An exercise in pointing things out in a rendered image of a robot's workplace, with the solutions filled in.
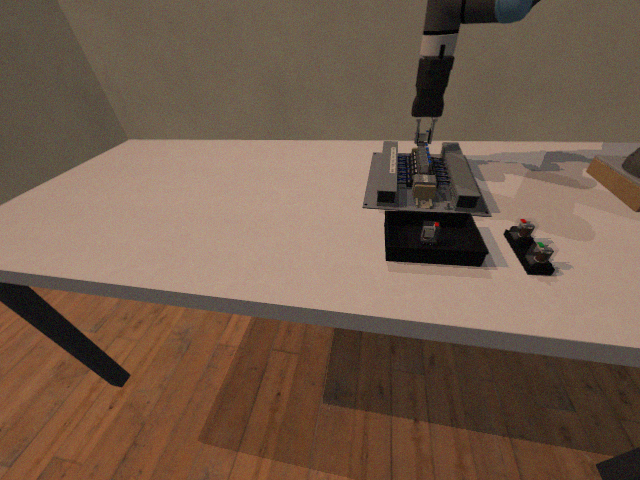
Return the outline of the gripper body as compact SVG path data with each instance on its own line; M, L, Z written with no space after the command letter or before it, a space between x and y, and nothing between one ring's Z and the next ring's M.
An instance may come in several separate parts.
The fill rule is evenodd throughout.
M422 37L413 117L441 117L458 34ZM441 47L440 47L441 45ZM444 56L444 58L443 58ZM425 70L425 71L424 71ZM428 72L426 72L428 71ZM440 72L449 71L449 72Z

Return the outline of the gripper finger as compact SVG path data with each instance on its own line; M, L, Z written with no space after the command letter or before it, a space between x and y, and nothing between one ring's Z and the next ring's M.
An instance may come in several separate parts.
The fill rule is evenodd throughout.
M432 141L432 136L433 136L433 131L434 131L434 126L435 126L435 122L437 122L438 118L437 117L431 117L432 118L432 123L431 123L431 128L429 129L430 131L430 135L429 135L429 141L428 144L431 144Z
M421 122L421 117L416 117L416 131L415 131L415 137L414 137L414 144L417 144L418 142L418 136L419 136L419 126L420 126L420 122Z

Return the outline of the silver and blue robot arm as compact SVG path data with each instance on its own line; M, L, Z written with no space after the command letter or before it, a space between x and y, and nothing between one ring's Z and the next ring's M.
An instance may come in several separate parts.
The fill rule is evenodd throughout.
M539 1L428 0L423 35L456 34L459 33L460 24L520 21ZM640 178L640 147L626 158L622 168Z

